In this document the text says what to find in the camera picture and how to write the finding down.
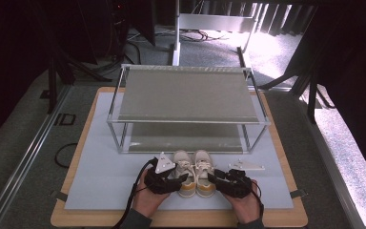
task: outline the sleeve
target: sleeve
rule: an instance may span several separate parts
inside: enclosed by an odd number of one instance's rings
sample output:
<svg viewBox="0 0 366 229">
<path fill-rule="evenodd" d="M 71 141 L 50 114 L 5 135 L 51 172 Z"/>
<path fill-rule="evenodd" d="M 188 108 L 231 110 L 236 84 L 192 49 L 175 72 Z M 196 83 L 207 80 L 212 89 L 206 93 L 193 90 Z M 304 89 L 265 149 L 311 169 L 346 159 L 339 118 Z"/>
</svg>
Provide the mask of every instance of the sleeve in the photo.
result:
<svg viewBox="0 0 366 229">
<path fill-rule="evenodd" d="M 263 229 L 263 221 L 261 218 L 256 219 L 255 221 L 251 221 L 245 224 L 237 224 L 237 229 Z"/>
<path fill-rule="evenodd" d="M 153 222 L 152 219 L 146 218 L 134 209 L 130 209 L 123 224 L 121 224 L 121 229 L 150 228 L 151 222 Z"/>
</svg>

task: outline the gray floor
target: gray floor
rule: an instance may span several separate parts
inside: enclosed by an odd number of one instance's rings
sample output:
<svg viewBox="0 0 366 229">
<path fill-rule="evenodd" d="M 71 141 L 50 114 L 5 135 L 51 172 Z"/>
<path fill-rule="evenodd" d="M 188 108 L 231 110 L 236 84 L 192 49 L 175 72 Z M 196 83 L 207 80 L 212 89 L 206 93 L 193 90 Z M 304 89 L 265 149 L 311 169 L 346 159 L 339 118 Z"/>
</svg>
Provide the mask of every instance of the gray floor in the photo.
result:
<svg viewBox="0 0 366 229">
<path fill-rule="evenodd" d="M 225 34 L 224 37 L 230 39 L 213 42 L 182 42 L 180 64 L 239 66 L 234 48 L 238 42 L 233 41 L 231 36 Z M 270 37 L 256 34 L 254 39 L 272 42 L 267 50 L 251 45 L 250 54 L 247 56 L 254 68 L 257 84 L 263 84 L 283 73 L 300 36 Z M 133 42 L 139 46 L 141 64 L 170 65 L 173 38 L 164 34 L 158 36 L 156 41 L 156 47 L 145 41 Z M 129 45 L 127 55 L 138 63 L 136 48 Z M 107 61 L 103 60 L 101 64 L 107 64 Z M 116 78 L 118 70 L 112 71 L 102 74 L 108 78 Z M 13 190 L 16 195 L 9 199 L 10 205 L 5 209 L 6 214 L 2 214 L 3 217 L 0 218 L 0 228 L 53 228 L 50 217 L 55 200 L 49 197 L 49 193 L 51 190 L 61 189 L 67 173 L 67 169 L 54 163 L 54 155 L 62 146 L 78 141 L 96 90 L 101 86 L 113 85 L 96 82 L 79 71 L 75 73 L 77 81 L 70 88 L 64 104 L 59 109 L 60 114 L 76 115 L 75 123 L 71 126 L 52 123 L 41 148 L 36 149 L 35 157 L 31 158 L 32 163 L 26 171 L 27 176 L 21 180 L 23 182 L 20 188 Z M 294 80 L 290 79 L 279 87 L 290 88 L 293 83 Z M 50 118 L 56 118 L 47 115 L 48 101 L 39 98 L 41 92 L 46 89 L 47 73 L 44 73 L 31 85 L 0 130 L 0 194 L 5 190 L 7 180 L 25 152 L 30 151 L 28 148 L 33 145 L 33 138 L 41 124 Z M 285 92 L 269 91 L 266 92 L 266 96 L 297 186 L 309 193 L 303 198 L 309 228 L 352 228 L 303 113 L 305 103 Z M 64 163 L 71 159 L 72 150 L 72 147 L 68 147 L 62 152 L 64 157 L 61 159 Z"/>
</svg>

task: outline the shoelace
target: shoelace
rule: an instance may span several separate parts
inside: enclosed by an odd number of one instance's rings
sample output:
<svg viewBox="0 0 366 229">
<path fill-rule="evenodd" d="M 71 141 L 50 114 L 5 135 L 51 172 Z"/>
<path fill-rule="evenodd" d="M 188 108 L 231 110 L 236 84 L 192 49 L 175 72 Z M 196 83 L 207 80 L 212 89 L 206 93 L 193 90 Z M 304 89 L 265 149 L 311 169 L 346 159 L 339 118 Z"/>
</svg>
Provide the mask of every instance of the shoelace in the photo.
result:
<svg viewBox="0 0 366 229">
<path fill-rule="evenodd" d="M 195 176 L 195 172 L 194 172 L 194 168 L 193 168 L 193 165 L 187 161 L 187 160 L 179 160 L 177 161 L 177 170 L 180 172 L 180 173 L 183 173 L 184 171 L 188 170 L 189 172 L 192 173 L 193 176 Z"/>
<path fill-rule="evenodd" d="M 201 174 L 204 172 L 213 171 L 214 167 L 211 165 L 210 162 L 207 162 L 205 160 L 200 160 L 195 163 L 195 168 L 199 171 L 195 174 L 195 182 L 198 183 L 198 180 L 200 179 Z"/>
</svg>

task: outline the white sneaker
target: white sneaker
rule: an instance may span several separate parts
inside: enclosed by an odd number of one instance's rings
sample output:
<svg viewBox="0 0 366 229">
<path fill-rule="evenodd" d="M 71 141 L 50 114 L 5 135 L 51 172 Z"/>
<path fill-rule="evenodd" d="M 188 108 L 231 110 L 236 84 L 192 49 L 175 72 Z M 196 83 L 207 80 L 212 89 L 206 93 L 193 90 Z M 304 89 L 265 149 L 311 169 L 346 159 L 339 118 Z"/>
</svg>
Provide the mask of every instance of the white sneaker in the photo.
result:
<svg viewBox="0 0 366 229">
<path fill-rule="evenodd" d="M 193 168 L 193 160 L 186 151 L 176 151 L 173 154 L 173 162 L 176 163 L 174 177 L 179 178 L 182 175 L 188 174 L 186 181 L 182 183 L 182 187 L 178 194 L 183 198 L 190 198 L 195 194 L 195 174 Z"/>
<path fill-rule="evenodd" d="M 209 198 L 215 192 L 215 184 L 208 181 L 208 173 L 214 174 L 213 161 L 207 151 L 194 153 L 196 191 L 203 198 Z"/>
</svg>

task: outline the human hand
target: human hand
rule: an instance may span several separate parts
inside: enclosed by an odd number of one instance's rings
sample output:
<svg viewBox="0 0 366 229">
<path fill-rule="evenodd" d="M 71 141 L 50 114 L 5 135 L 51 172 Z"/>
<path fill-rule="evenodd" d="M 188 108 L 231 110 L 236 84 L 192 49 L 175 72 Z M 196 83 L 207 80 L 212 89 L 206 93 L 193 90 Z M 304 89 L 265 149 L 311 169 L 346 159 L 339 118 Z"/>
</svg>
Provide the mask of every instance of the human hand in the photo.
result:
<svg viewBox="0 0 366 229">
<path fill-rule="evenodd" d="M 252 189 L 257 194 L 257 181 L 252 180 Z M 250 193 L 244 198 L 233 198 L 222 194 L 233 206 L 234 213 L 240 224 L 255 221 L 260 218 L 260 204 L 254 194 Z"/>
<path fill-rule="evenodd" d="M 144 183 L 144 178 L 148 173 L 148 169 L 146 169 L 139 179 L 138 186 L 136 187 L 136 194 L 133 199 L 132 208 L 144 215 L 147 218 L 150 218 L 157 210 L 159 205 L 165 200 L 170 193 L 168 194 L 155 194 L 150 189 L 146 188 L 147 186 Z"/>
</svg>

